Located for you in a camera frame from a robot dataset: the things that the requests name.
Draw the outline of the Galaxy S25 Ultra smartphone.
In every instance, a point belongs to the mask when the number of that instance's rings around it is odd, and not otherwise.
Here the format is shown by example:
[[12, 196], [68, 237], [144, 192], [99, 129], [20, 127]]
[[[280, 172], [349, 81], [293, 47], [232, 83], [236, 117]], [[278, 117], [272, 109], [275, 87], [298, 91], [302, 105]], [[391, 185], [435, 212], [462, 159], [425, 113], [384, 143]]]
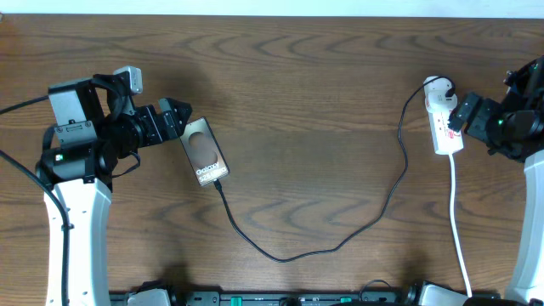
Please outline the Galaxy S25 Ultra smartphone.
[[205, 117], [188, 123], [180, 141], [200, 186], [230, 174], [230, 168]]

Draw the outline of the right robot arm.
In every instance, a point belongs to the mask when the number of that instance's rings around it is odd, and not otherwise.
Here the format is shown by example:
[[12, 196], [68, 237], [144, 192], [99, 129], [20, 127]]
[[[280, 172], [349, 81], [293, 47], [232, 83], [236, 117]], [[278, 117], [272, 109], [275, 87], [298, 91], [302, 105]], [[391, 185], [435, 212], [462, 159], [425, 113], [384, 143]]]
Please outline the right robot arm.
[[462, 99], [446, 76], [422, 83], [434, 149], [452, 157], [466, 134], [484, 143], [489, 155], [500, 154], [524, 166], [526, 203], [518, 257], [504, 297], [464, 293], [424, 281], [410, 286], [404, 305], [541, 305], [543, 303], [543, 59], [533, 59], [504, 79], [501, 102], [476, 93]]

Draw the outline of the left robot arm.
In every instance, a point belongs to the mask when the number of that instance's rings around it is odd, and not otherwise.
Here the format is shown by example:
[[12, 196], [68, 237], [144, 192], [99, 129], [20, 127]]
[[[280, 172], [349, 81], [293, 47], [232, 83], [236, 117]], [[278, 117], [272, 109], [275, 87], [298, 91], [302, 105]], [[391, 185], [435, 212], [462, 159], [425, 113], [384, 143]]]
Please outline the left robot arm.
[[137, 107], [141, 71], [123, 67], [111, 75], [48, 88], [56, 123], [44, 134], [36, 164], [48, 212], [48, 305], [108, 305], [106, 231], [117, 163], [140, 148], [180, 138], [190, 104], [171, 98], [161, 109]]

